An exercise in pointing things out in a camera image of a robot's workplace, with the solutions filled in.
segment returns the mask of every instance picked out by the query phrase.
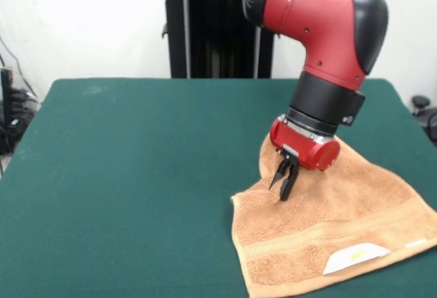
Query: towel label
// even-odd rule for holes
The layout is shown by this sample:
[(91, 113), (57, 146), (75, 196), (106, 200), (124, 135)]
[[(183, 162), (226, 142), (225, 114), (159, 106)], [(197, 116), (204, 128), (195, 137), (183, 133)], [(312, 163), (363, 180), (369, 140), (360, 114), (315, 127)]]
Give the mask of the towel label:
[(383, 257), (390, 254), (390, 250), (374, 245), (373, 243), (360, 243), (352, 247), (339, 250), (332, 254), (326, 263), (323, 275), (341, 271), (361, 262)]
[(420, 240), (417, 240), (417, 241), (414, 241), (414, 242), (407, 243), (405, 245), (405, 248), (413, 248), (413, 247), (416, 247), (417, 245), (422, 245), (422, 244), (424, 244), (426, 242), (427, 242), (427, 239), (423, 238), (423, 239), (420, 239)]

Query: towel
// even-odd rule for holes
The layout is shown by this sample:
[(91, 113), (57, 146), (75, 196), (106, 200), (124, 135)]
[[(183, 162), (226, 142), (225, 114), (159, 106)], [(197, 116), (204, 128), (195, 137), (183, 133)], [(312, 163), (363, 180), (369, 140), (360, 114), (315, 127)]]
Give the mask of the towel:
[(302, 169), (286, 202), (268, 137), (261, 179), (231, 197), (231, 227), (252, 298), (309, 293), (387, 267), (437, 245), (437, 213), (398, 175), (349, 145), (325, 172)]

